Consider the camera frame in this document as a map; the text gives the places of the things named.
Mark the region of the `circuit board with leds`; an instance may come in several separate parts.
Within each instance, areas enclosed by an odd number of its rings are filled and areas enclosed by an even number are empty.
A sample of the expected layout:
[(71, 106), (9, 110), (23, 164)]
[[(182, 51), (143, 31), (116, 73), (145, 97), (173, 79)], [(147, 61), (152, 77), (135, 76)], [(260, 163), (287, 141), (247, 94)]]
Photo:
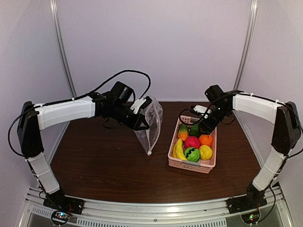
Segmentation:
[(260, 219), (260, 212), (254, 211), (254, 212), (243, 213), (241, 214), (241, 219), (247, 225), (256, 224)]
[(63, 211), (55, 210), (51, 214), (51, 221), (55, 225), (65, 225), (70, 220), (70, 214), (65, 213)]

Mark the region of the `aluminium front rail frame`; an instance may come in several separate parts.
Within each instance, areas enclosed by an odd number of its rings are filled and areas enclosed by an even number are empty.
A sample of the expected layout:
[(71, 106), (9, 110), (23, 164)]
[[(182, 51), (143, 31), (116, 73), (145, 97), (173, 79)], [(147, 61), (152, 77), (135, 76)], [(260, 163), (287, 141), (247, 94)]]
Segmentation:
[(266, 191), (267, 204), (230, 213), (227, 198), (180, 203), (121, 203), (85, 199), (82, 213), (66, 227), (246, 227), (244, 218), (259, 212), (258, 227), (292, 227), (288, 205), (279, 186)]

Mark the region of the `yellow toy banana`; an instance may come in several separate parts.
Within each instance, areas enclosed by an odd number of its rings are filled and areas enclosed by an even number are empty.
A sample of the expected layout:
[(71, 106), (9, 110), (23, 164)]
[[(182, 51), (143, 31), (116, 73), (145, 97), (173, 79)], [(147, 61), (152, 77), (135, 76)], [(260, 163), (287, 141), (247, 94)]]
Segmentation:
[(181, 160), (187, 160), (187, 158), (184, 155), (184, 151), (183, 151), (183, 140), (182, 139), (178, 139), (177, 142), (175, 143), (175, 145), (173, 147), (172, 155), (174, 158), (178, 158)]

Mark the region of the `red toy apple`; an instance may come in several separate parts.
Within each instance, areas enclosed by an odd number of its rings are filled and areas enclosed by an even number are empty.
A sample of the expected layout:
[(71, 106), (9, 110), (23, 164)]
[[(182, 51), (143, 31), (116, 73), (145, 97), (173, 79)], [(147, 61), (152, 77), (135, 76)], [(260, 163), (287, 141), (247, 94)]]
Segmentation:
[(189, 136), (185, 140), (185, 149), (187, 149), (189, 147), (200, 148), (200, 146), (201, 146), (201, 144), (200, 144), (199, 138), (197, 138), (195, 136)]

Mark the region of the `orange green toy carrot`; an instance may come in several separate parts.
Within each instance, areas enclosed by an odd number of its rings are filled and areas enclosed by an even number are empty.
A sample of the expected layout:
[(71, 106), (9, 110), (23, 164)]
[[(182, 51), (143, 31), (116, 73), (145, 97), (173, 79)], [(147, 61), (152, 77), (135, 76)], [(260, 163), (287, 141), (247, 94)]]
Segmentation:
[(178, 130), (178, 138), (182, 139), (182, 141), (186, 141), (189, 136), (189, 127), (185, 124), (181, 124)]

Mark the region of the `clear zip top bag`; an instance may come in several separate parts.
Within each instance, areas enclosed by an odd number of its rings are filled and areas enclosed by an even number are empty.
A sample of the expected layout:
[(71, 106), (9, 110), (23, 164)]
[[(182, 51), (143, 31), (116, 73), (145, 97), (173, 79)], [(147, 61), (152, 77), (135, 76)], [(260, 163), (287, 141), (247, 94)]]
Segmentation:
[(139, 142), (141, 143), (146, 154), (150, 156), (152, 150), (155, 147), (161, 131), (161, 124), (163, 121), (163, 108), (158, 102), (158, 100), (149, 96), (152, 102), (145, 109), (139, 111), (140, 114), (145, 116), (147, 123), (149, 124), (148, 130), (134, 131)]

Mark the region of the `yellow toy lemon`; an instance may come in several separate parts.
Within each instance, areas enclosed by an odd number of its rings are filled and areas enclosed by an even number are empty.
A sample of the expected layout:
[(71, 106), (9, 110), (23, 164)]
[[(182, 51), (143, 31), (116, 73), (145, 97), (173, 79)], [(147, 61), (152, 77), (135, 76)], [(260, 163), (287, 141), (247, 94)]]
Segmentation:
[(209, 160), (213, 155), (213, 150), (208, 145), (201, 145), (199, 151), (201, 160)]

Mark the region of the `right circuit board with leds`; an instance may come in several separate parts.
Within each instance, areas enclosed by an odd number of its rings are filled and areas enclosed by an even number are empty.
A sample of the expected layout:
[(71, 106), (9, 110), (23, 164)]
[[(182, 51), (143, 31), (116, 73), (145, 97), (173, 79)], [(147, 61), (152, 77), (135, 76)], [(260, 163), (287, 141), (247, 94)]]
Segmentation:
[(243, 213), (241, 214), (241, 219), (247, 225), (256, 224), (260, 219), (260, 212), (254, 211), (254, 212)]

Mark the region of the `green toy bell pepper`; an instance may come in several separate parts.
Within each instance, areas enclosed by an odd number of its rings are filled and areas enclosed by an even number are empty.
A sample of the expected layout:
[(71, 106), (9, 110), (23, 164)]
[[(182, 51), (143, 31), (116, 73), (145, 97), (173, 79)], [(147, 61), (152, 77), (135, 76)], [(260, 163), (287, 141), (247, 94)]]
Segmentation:
[(199, 125), (198, 124), (192, 125), (188, 134), (189, 134), (189, 136), (195, 136), (195, 137), (199, 138), (202, 134), (201, 130), (199, 128)]

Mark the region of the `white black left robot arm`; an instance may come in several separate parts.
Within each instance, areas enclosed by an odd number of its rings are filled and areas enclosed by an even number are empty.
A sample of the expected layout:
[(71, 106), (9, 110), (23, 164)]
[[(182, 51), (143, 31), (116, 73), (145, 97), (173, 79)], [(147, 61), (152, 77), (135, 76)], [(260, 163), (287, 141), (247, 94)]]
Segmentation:
[(21, 152), (42, 185), (50, 203), (58, 210), (68, 206), (58, 181), (44, 155), (40, 132), (50, 126), (82, 118), (112, 118), (134, 131), (147, 130), (149, 125), (139, 111), (151, 102), (150, 97), (139, 98), (131, 106), (126, 102), (134, 91), (122, 82), (100, 94), (92, 92), (82, 98), (57, 101), (51, 104), (24, 103), (17, 134)]

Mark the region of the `aluminium corner post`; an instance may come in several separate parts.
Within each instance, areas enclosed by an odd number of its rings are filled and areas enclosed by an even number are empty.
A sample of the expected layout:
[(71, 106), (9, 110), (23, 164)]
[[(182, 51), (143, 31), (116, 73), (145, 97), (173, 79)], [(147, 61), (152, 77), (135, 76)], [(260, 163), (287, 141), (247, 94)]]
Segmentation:
[(60, 18), (59, 18), (59, 12), (58, 12), (58, 6), (56, 0), (50, 0), (50, 11), (53, 18), (53, 26), (55, 31), (55, 36), (57, 40), (57, 45), (59, 49), (59, 56), (63, 67), (63, 72), (67, 81), (68, 89), (71, 94), (72, 98), (75, 98), (77, 96), (76, 89), (71, 77), (71, 71), (68, 64), (68, 59), (66, 55), (66, 50), (64, 47), (64, 41), (61, 31), (61, 25), (60, 25)]
[(239, 66), (238, 66), (235, 82), (234, 82), (234, 85), (233, 85), (233, 90), (238, 90), (239, 89), (241, 80), (243, 78), (243, 74), (244, 74), (245, 67), (246, 67), (247, 60), (248, 60), (248, 56), (249, 56), (249, 50), (250, 50), (251, 42), (252, 42), (254, 31), (255, 31), (257, 14), (258, 14), (258, 0), (251, 0), (250, 1), (249, 14), (248, 14), (248, 23), (247, 23), (246, 35), (245, 35), (245, 39), (244, 39), (244, 44), (243, 44), (243, 49), (242, 49), (242, 53), (241, 53), (240, 63), (239, 63)]

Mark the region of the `orange toy tangerine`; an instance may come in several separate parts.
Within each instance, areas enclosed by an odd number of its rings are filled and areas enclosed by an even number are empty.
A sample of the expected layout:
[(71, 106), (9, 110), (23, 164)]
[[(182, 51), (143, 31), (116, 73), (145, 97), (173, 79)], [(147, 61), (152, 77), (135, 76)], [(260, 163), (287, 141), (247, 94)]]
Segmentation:
[(211, 147), (212, 144), (213, 144), (214, 139), (211, 135), (202, 134), (199, 137), (199, 141), (200, 141), (201, 145), (207, 145), (207, 146)]

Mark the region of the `left circuit board with leds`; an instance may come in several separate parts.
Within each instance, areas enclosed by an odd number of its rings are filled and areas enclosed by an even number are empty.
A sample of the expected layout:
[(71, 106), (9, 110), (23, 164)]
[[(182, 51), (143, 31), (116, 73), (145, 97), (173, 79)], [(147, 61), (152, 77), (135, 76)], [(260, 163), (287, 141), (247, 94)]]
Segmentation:
[(51, 214), (51, 221), (55, 225), (65, 225), (70, 220), (70, 214), (65, 213), (63, 211), (55, 210)]

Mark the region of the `green black toy watermelon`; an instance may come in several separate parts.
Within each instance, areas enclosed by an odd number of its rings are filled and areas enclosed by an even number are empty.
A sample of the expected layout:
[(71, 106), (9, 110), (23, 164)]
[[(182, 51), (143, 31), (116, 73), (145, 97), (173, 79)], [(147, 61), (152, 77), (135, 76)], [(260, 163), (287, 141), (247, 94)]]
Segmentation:
[(185, 150), (184, 155), (188, 161), (198, 162), (200, 159), (200, 151), (195, 147), (189, 147)]

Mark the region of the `pink perforated plastic basket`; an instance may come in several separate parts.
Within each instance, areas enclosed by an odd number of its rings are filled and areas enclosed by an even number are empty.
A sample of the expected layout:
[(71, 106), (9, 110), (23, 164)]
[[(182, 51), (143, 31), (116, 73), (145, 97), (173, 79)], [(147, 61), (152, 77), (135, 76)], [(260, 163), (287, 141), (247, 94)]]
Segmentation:
[(212, 157), (209, 160), (199, 160), (198, 162), (191, 162), (191, 161), (175, 158), (172, 155), (173, 148), (178, 140), (178, 130), (181, 123), (182, 123), (181, 120), (177, 119), (176, 127), (168, 151), (169, 166), (185, 169), (189, 171), (199, 172), (203, 174), (210, 173), (210, 171), (215, 167), (216, 159), (217, 159), (217, 128), (215, 128), (211, 133), (211, 136), (213, 137), (213, 144), (210, 147), (213, 151)]

